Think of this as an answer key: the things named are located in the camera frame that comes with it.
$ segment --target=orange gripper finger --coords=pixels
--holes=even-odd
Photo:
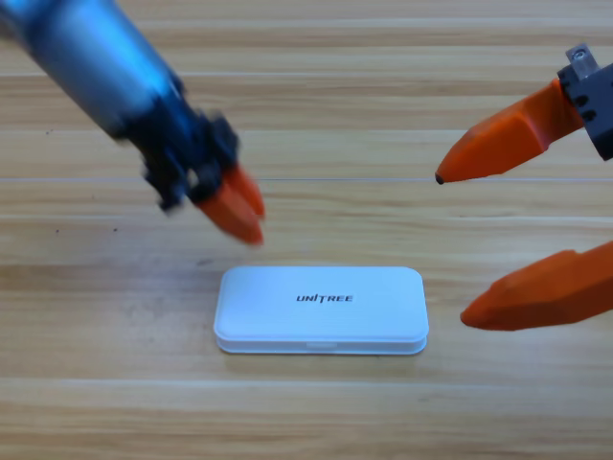
[[[562,251],[491,285],[461,315],[490,331],[572,324],[613,309],[613,241]]]
[[[256,216],[264,217],[264,200],[261,197],[260,188],[241,165],[236,165],[231,170],[225,172],[223,181],[249,203]]]
[[[540,155],[583,127],[559,80],[472,127],[436,172],[437,182],[502,174]]]
[[[258,216],[229,184],[224,182],[216,195],[196,203],[196,207],[221,231],[248,244],[263,243]]]

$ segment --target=white box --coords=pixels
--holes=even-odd
[[[413,355],[428,332],[421,276],[401,266],[232,268],[215,319],[240,354]]]

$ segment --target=black bracket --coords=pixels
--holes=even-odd
[[[240,141],[220,114],[194,111],[180,92],[156,100],[151,111],[117,133],[143,155],[145,179],[169,212],[184,197],[197,204],[213,196],[225,171],[238,163]]]
[[[589,47],[566,53],[570,65],[557,73],[562,88],[583,119],[594,147],[604,161],[613,158],[613,64],[601,68]]]

